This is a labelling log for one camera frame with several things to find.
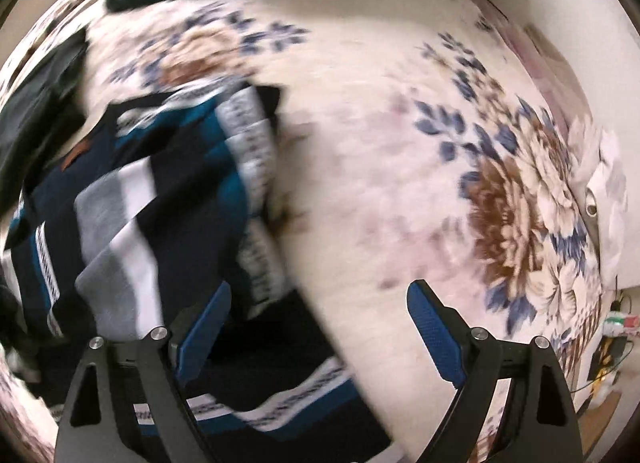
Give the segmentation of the white crumpled cloth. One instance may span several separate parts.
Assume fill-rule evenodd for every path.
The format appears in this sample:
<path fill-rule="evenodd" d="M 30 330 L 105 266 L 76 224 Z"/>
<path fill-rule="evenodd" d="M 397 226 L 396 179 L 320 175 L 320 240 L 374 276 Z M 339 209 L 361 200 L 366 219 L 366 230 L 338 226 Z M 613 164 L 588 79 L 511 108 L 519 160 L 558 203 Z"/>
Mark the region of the white crumpled cloth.
<path fill-rule="evenodd" d="M 612 289 L 625 241 L 626 176 L 615 133 L 583 118 L 570 124 L 570 190 L 598 252 L 603 287 Z"/>

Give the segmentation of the floral bed blanket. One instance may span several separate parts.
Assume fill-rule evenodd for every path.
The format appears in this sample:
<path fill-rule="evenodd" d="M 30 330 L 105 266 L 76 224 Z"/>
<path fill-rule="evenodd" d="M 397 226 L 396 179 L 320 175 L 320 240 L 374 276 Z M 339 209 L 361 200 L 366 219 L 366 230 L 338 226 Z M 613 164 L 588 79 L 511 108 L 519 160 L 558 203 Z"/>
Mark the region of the floral bed blanket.
<path fill-rule="evenodd" d="M 1 109 L 80 29 L 83 127 L 1 211 L 8 324 L 34 353 L 3 269 L 26 194 L 108 107 L 193 82 L 280 90 L 269 230 L 361 398 L 410 462 L 454 397 L 407 308 L 423 280 L 496 339 L 548 339 L 567 379 L 597 330 L 598 252 L 570 190 L 561 114 L 591 118 L 573 72 L 534 29 L 487 0 L 173 0 L 112 14 L 58 0 L 1 70 Z M 1 430 L 50 462 L 62 413 L 9 367 Z"/>

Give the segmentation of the striped navy knit sweater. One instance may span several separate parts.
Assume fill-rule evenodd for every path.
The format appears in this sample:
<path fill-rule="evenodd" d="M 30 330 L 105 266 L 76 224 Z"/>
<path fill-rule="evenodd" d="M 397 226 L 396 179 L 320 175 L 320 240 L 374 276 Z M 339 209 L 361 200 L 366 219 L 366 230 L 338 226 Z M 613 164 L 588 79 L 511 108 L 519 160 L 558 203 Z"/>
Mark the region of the striped navy knit sweater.
<path fill-rule="evenodd" d="M 89 339 L 143 339 L 225 282 L 227 321 L 183 388 L 218 462 L 393 457 L 270 235 L 279 102 L 228 79 L 111 105 L 26 194 L 3 269 L 53 413 Z"/>

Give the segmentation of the white bed headboard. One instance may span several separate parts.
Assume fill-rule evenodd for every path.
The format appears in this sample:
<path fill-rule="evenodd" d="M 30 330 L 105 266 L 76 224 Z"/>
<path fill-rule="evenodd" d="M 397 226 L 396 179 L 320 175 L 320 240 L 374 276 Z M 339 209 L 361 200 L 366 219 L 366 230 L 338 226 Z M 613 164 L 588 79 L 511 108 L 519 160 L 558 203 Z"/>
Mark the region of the white bed headboard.
<path fill-rule="evenodd" d="M 627 178 L 620 287 L 639 283 L 639 7 L 634 0 L 491 0 L 533 24 L 570 63 L 598 122 L 620 141 Z"/>

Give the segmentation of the folded black garment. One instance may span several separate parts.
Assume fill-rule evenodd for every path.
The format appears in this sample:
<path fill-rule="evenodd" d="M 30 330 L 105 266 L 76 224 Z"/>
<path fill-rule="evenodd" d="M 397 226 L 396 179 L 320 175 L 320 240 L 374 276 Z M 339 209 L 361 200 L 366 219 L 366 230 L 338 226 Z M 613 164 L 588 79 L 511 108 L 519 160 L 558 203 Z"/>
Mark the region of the folded black garment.
<path fill-rule="evenodd" d="M 18 199 L 32 172 L 43 170 L 81 127 L 75 100 L 89 47 L 80 29 L 51 49 L 1 110 L 1 211 Z"/>

